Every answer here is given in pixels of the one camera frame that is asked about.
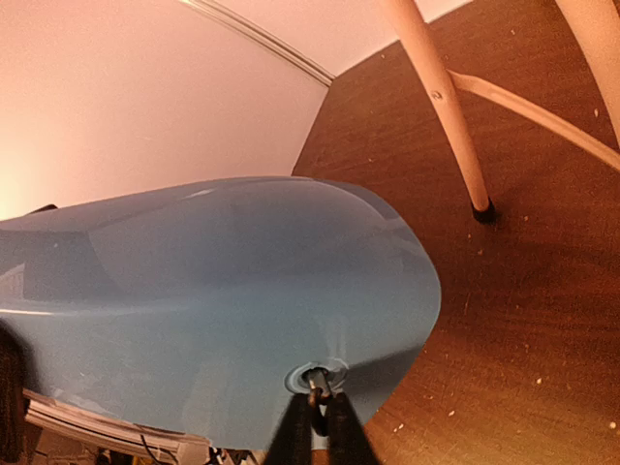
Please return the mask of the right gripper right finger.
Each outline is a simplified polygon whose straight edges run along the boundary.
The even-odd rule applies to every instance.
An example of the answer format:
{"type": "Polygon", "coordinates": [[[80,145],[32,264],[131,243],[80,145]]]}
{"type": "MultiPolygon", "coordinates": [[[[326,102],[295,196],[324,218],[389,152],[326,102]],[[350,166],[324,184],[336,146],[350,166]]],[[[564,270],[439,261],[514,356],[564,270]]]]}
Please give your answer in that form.
{"type": "Polygon", "coordinates": [[[329,400],[325,420],[329,465],[378,465],[378,458],[345,392],[329,400]]]}

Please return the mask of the pink music stand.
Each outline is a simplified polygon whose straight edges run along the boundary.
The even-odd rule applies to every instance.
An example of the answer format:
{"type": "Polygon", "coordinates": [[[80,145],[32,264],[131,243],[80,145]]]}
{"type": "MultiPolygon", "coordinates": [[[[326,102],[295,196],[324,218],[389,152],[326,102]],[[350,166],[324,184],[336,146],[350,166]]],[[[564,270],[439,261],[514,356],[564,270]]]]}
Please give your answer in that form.
{"type": "MultiPolygon", "coordinates": [[[[619,133],[619,13],[612,1],[558,1],[600,90],[615,134],[619,133]]],[[[519,114],[582,148],[615,170],[619,153],[556,114],[482,78],[448,70],[414,1],[381,6],[432,103],[469,194],[473,216],[495,221],[496,210],[456,94],[464,90],[519,114]]]]}

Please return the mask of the blue metronome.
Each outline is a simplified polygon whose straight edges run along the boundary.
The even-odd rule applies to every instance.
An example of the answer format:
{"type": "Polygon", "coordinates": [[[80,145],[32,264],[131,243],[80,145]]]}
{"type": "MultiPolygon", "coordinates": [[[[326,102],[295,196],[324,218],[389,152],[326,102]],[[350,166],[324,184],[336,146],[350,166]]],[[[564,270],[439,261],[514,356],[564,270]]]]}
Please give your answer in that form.
{"type": "Polygon", "coordinates": [[[205,181],[1,225],[1,321],[28,388],[218,448],[265,447],[315,368],[371,419],[440,307],[414,232],[348,183],[205,181]]]}

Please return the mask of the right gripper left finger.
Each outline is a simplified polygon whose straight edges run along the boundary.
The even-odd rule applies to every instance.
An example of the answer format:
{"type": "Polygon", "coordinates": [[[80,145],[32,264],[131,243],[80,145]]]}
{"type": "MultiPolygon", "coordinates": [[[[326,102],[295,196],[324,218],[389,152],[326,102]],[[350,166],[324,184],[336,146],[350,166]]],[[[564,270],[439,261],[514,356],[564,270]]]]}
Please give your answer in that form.
{"type": "Polygon", "coordinates": [[[265,465],[310,465],[314,406],[308,394],[294,394],[267,450],[265,465]]]}

